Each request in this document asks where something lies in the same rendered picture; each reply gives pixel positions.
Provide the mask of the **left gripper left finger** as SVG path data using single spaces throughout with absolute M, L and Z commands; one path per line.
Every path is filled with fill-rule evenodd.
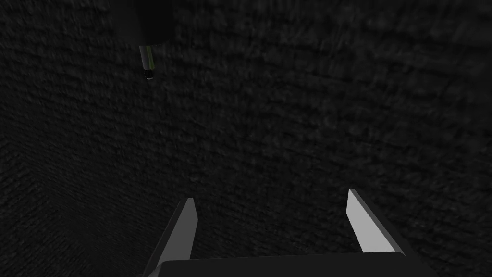
M 161 265 L 166 261 L 189 260 L 197 223 L 194 199 L 182 199 L 147 262 L 143 277 L 159 277 Z

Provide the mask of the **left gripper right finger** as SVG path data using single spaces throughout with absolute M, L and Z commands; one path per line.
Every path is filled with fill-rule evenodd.
M 346 215 L 363 252 L 407 252 L 405 240 L 365 193 L 348 191 Z

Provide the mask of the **dark furniture with grey leg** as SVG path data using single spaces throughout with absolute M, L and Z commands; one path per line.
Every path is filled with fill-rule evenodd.
M 152 46 L 161 45 L 175 36 L 175 0 L 109 0 L 117 34 L 139 47 L 144 76 L 154 78 Z

